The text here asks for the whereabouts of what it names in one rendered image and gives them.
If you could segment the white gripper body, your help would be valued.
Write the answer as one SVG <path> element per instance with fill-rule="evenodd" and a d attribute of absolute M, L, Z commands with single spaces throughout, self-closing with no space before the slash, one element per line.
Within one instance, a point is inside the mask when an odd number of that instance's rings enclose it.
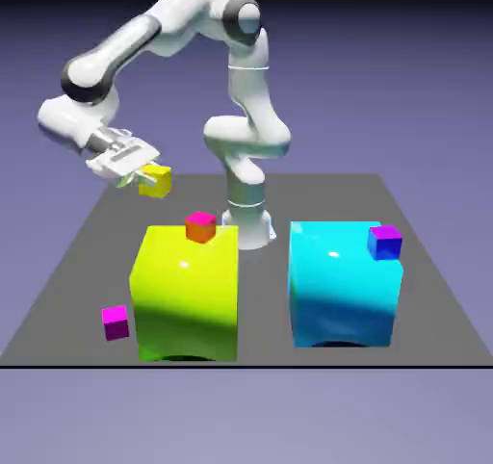
<path fill-rule="evenodd" d="M 87 160 L 87 167 L 97 176 L 120 180 L 157 160 L 160 152 L 139 138 L 118 139 L 101 154 Z"/>

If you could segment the small yellow cube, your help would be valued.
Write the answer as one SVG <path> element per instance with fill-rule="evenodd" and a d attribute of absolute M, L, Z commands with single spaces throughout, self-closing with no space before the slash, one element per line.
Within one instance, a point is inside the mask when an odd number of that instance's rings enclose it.
<path fill-rule="evenodd" d="M 153 185 L 144 181 L 139 184 L 139 194 L 155 198 L 165 198 L 171 190 L 171 168 L 160 165 L 146 165 L 142 173 L 155 180 Z"/>

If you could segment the small orange cube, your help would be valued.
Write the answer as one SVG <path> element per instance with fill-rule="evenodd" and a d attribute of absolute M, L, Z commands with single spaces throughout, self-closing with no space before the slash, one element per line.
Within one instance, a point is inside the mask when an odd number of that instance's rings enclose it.
<path fill-rule="evenodd" d="M 195 211 L 185 219 L 186 238 L 196 243 L 205 244 L 216 235 L 216 216 Z"/>

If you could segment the small magenta cube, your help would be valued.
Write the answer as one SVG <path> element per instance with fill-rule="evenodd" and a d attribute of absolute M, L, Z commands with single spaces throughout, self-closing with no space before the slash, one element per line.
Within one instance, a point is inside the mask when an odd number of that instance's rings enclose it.
<path fill-rule="evenodd" d="M 129 337 L 128 316 L 125 305 L 103 308 L 101 318 L 107 341 Z"/>

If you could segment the small blue cube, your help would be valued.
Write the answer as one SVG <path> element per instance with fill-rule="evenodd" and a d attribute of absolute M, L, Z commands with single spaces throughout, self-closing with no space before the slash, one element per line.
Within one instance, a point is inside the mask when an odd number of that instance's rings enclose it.
<path fill-rule="evenodd" d="M 371 226 L 367 247 L 377 261 L 398 260 L 402 250 L 402 234 L 394 225 Z"/>

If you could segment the large yellow-green box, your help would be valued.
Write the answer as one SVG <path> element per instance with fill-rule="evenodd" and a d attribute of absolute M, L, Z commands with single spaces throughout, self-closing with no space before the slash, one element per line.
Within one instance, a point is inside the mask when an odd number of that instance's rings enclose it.
<path fill-rule="evenodd" d="M 205 244 L 183 225 L 149 226 L 129 276 L 139 359 L 236 360 L 238 262 L 235 226 Z"/>

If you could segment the large cyan box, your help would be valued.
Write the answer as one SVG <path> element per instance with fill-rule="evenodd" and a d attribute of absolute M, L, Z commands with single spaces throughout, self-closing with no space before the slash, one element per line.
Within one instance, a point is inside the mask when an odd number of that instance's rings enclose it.
<path fill-rule="evenodd" d="M 387 348 L 403 267 L 375 260 L 369 228 L 378 221 L 293 221 L 288 300 L 294 346 Z"/>

